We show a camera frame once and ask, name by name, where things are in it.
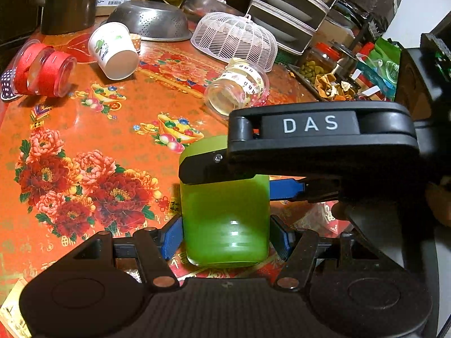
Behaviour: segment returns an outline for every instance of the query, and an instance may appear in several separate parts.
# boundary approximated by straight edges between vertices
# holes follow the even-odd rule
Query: green leaf
[[[113,221],[110,226],[105,228],[105,230],[111,231],[111,233],[113,235],[115,235],[117,233],[117,223],[116,223],[116,221]]]
[[[56,235],[57,237],[61,237],[61,234],[60,234],[59,232],[57,232],[56,228],[54,228],[54,229],[52,230],[52,234],[53,234],[53,235]]]
[[[47,222],[49,224],[52,224],[52,222],[50,221],[50,218],[46,214],[40,213],[40,214],[37,214],[35,217],[37,218],[37,220],[39,222]]]
[[[25,202],[29,198],[30,194],[31,194],[30,192],[28,192],[28,193],[21,193],[20,196],[19,196],[20,203]]]
[[[19,179],[20,173],[22,172],[23,168],[16,169],[16,178]]]
[[[23,152],[22,161],[25,162],[30,154],[31,144],[27,140],[22,140],[22,146],[19,147],[19,150]]]
[[[143,207],[143,214],[146,219],[155,220],[155,214],[152,211],[150,211],[150,206],[145,205]]]
[[[116,164],[116,172],[117,173],[123,173],[125,171],[125,168],[121,167],[119,164]]]

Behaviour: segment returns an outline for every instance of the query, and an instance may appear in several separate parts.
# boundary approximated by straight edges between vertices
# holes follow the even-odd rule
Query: white food cover
[[[198,24],[191,44],[223,62],[229,63],[234,57],[243,58],[265,72],[271,71],[277,55],[276,38],[255,24],[250,15],[206,14]]]

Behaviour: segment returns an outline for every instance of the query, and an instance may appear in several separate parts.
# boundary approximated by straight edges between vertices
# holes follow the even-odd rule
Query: red ribbon roll
[[[28,71],[30,66],[39,53],[47,47],[50,46],[43,43],[35,43],[28,47],[19,59],[14,74],[14,87],[19,94],[28,92]]]
[[[66,86],[72,67],[69,61],[75,61],[70,54],[55,51],[44,62],[38,76],[38,92],[40,95],[60,97],[67,93],[60,93],[59,88]]]

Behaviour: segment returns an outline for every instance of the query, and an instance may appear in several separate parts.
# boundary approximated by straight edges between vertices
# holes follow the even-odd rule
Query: paper cup
[[[97,28],[89,39],[88,50],[111,80],[129,77],[139,64],[129,29],[122,23],[106,23]]]

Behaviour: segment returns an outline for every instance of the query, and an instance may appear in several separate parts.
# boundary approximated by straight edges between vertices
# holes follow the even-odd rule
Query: green plastic container
[[[188,156],[227,147],[227,136],[204,138],[182,152]],[[222,183],[180,182],[188,260],[210,268],[235,268],[262,262],[269,247],[269,176]]]

